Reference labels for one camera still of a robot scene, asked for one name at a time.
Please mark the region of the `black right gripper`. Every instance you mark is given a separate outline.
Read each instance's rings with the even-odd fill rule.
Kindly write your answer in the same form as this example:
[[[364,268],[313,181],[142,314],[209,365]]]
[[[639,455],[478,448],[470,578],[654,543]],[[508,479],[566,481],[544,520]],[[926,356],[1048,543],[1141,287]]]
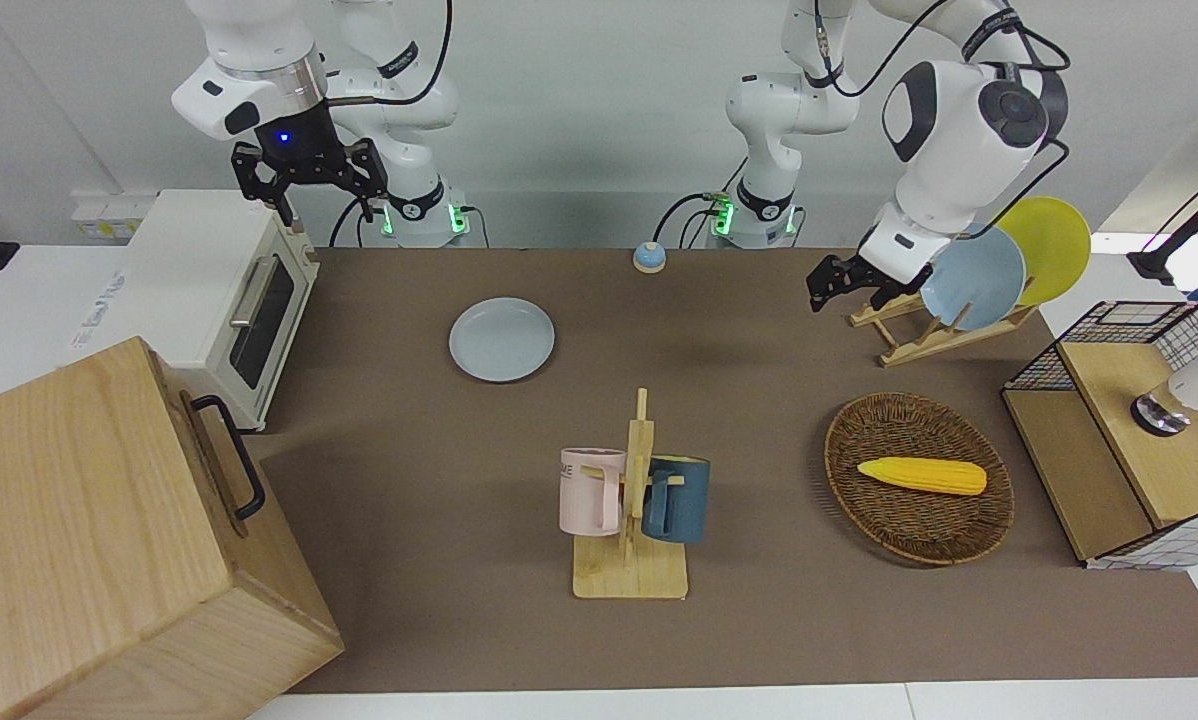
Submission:
[[[232,173],[244,199],[273,208],[284,226],[296,214],[288,201],[291,184],[351,188],[361,219],[374,217],[374,200],[388,195],[388,173],[373,140],[340,143],[331,111],[311,108],[258,127],[258,141],[234,143]]]

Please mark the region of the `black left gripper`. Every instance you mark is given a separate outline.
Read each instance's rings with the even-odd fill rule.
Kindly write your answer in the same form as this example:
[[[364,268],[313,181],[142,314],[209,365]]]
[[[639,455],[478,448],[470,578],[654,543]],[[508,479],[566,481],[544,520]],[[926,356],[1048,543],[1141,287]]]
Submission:
[[[869,304],[875,310],[893,300],[916,294],[925,283],[925,270],[907,283],[896,282],[891,276],[869,264],[859,254],[851,258],[825,255],[806,277],[806,291],[811,311],[819,313],[831,300],[852,292],[870,291]]]

